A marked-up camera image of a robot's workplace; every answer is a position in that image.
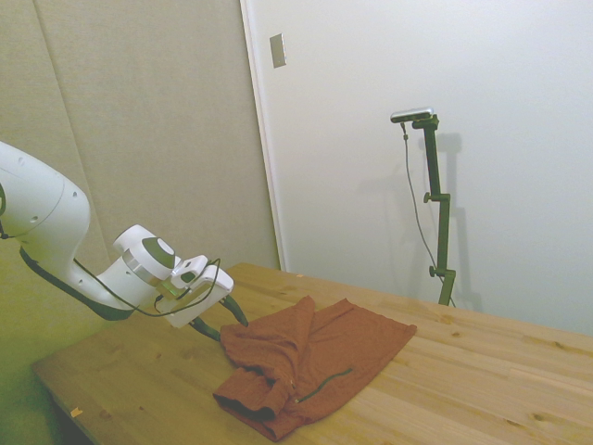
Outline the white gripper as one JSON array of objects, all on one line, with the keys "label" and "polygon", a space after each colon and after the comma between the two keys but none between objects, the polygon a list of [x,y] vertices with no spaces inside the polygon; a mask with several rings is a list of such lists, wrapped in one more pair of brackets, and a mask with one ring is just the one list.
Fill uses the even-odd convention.
[{"label": "white gripper", "polygon": [[180,261],[162,285],[162,312],[174,327],[190,322],[195,331],[220,342],[221,333],[198,317],[218,302],[239,324],[248,325],[239,304],[228,296],[233,291],[234,282],[221,268],[220,259],[210,261],[206,256],[199,255]]}]

